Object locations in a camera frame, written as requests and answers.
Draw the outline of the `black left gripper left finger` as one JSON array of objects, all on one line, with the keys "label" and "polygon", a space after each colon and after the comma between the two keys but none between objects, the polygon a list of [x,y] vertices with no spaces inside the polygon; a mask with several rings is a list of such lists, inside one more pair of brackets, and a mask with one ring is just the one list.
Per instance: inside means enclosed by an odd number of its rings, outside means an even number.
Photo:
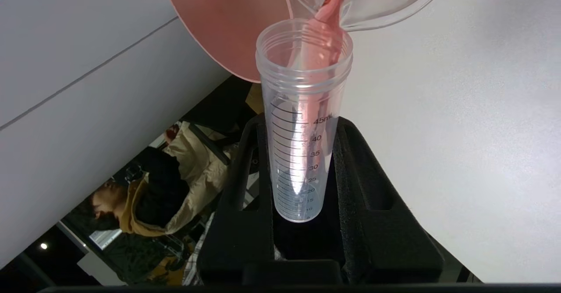
[{"label": "black left gripper left finger", "polygon": [[[241,284],[247,266],[274,261],[273,200],[264,115],[252,118],[219,199],[197,259],[205,286]],[[244,209],[244,194],[253,153],[258,153],[256,205]]]}]

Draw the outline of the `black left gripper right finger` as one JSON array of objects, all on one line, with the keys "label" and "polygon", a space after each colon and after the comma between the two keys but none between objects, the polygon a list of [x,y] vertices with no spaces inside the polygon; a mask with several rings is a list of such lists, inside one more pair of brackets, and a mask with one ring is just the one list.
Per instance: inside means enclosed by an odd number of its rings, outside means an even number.
[{"label": "black left gripper right finger", "polygon": [[440,251],[347,119],[338,121],[333,159],[349,283],[437,282]]}]

